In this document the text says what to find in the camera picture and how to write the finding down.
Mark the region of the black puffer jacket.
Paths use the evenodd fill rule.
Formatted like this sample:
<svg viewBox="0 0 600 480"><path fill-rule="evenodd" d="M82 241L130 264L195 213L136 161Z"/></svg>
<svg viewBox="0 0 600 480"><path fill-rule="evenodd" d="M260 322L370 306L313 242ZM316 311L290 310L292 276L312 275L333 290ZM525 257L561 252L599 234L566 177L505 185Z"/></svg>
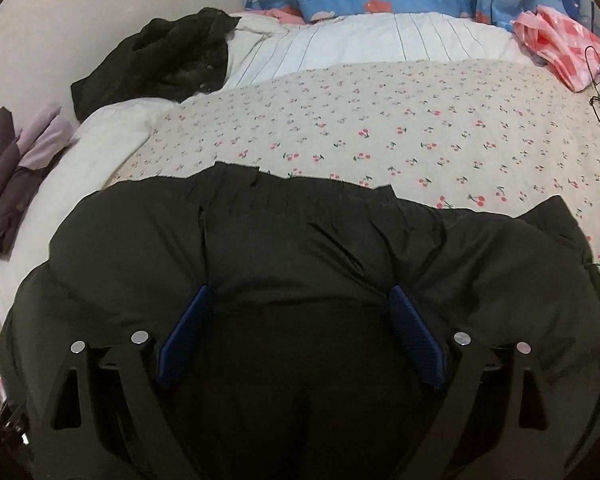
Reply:
<svg viewBox="0 0 600 480"><path fill-rule="evenodd" d="M408 405L395 287L439 336L528 342L562 479L600 479L600 270L560 197L507 217L225 164L85 197L21 283L0 373L30 476L70 344L148 330L158 352L204 286L156 388L195 479L405 479L429 424Z"/></svg>

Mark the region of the purple folded garment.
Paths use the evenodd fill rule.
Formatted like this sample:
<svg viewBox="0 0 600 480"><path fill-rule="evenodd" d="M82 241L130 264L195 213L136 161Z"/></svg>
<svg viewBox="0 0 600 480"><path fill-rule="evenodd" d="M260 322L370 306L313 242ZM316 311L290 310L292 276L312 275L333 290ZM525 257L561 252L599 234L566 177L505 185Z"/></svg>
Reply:
<svg viewBox="0 0 600 480"><path fill-rule="evenodd" d="M0 259L12 251L30 203L68 150L73 133L57 103L43 107L20 130L12 112L0 108Z"/></svg>

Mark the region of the white duvet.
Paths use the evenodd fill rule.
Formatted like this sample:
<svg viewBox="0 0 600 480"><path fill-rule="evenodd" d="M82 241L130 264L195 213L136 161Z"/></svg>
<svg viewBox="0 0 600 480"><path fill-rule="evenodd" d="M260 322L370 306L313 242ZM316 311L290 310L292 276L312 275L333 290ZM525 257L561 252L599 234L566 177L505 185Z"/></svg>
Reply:
<svg viewBox="0 0 600 480"><path fill-rule="evenodd" d="M20 224L6 259L0 259L0 321L27 275L48 259L50 240L82 198L110 178L150 137L175 104L137 99L108 105L76 130L72 147L41 184Z"/></svg>

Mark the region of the cherry print bed sheet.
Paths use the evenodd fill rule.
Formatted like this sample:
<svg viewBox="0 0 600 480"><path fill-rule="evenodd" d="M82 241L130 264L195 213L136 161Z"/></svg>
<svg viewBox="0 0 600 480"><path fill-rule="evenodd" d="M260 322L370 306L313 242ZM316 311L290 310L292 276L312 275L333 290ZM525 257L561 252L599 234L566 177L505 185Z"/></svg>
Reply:
<svg viewBox="0 0 600 480"><path fill-rule="evenodd" d="M594 91L574 93L548 70L501 61L308 70L172 108L116 179L230 162L509 216L558 195L600 269L595 102Z"/></svg>

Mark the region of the black crumpled garment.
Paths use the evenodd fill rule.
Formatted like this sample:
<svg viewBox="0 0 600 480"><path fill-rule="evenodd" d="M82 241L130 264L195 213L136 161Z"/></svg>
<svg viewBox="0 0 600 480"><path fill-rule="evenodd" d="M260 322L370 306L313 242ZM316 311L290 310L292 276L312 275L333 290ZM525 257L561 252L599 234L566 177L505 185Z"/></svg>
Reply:
<svg viewBox="0 0 600 480"><path fill-rule="evenodd" d="M181 103L223 87L227 39L240 18L204 8L175 21L154 18L126 37L88 76L71 84L76 119L141 98Z"/></svg>

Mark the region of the pink checked cloth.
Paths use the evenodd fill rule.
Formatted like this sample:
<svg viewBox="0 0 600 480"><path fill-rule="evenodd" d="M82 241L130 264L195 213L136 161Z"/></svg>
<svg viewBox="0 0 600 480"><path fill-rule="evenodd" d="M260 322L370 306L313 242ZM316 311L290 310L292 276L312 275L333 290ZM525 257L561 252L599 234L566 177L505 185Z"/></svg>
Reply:
<svg viewBox="0 0 600 480"><path fill-rule="evenodd" d="M572 92L584 91L600 73L600 38L566 14L538 6L519 14L512 29Z"/></svg>

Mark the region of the white striped quilt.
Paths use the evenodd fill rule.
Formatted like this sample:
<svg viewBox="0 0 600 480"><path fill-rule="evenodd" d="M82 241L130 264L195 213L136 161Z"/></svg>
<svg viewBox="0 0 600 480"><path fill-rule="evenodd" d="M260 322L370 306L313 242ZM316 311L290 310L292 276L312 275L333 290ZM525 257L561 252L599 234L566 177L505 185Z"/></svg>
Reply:
<svg viewBox="0 0 600 480"><path fill-rule="evenodd" d="M467 60L534 65L505 29L440 13L348 15L316 24L243 13L227 41L225 90L341 64Z"/></svg>

